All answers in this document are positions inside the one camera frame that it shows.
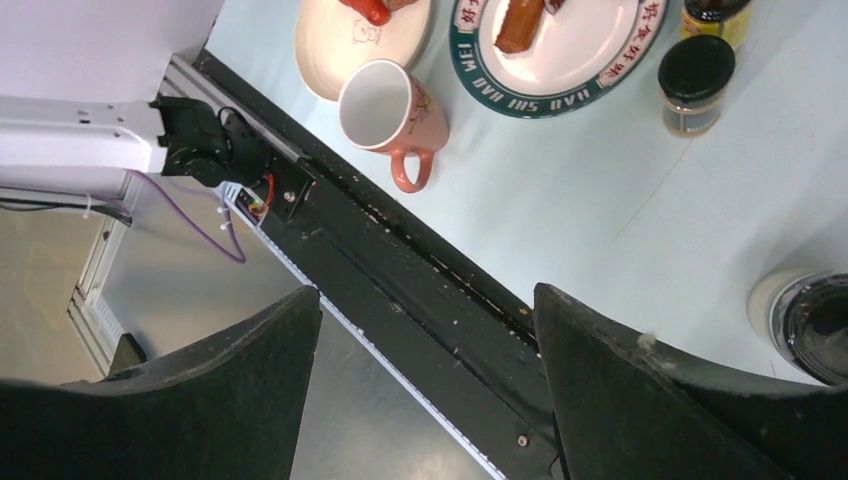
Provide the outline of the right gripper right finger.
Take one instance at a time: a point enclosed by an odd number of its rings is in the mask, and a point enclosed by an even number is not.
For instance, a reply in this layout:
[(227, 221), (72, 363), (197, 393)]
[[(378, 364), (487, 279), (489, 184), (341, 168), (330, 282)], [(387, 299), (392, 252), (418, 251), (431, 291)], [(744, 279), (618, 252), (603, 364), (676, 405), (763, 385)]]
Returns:
[(691, 355), (534, 289), (533, 320), (570, 479), (843, 479), (847, 390)]

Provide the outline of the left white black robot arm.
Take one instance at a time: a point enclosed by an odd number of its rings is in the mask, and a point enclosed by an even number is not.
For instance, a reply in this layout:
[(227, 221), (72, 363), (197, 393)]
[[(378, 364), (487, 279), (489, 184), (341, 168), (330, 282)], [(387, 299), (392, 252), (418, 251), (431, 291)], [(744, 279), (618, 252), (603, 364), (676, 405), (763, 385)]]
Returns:
[(158, 96), (74, 103), (4, 96), (1, 163), (10, 167), (105, 167), (188, 176), (206, 187), (253, 186), (271, 154), (238, 112), (236, 123), (198, 99)]

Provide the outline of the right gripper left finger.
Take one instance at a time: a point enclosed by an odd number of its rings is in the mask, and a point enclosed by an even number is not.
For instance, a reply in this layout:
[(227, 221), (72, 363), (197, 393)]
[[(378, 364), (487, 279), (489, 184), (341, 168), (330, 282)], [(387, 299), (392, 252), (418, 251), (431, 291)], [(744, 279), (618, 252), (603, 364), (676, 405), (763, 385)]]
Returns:
[(302, 287), (98, 382), (1, 384), (5, 479), (286, 479), (322, 323)]

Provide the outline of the black lid spice jar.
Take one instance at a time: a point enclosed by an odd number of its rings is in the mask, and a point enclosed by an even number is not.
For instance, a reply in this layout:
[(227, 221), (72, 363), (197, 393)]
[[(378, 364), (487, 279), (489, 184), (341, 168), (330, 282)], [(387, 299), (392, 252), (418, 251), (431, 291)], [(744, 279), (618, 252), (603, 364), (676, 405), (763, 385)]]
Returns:
[(828, 386), (847, 383), (847, 275), (775, 271), (752, 288), (747, 318), (756, 334), (797, 369)]

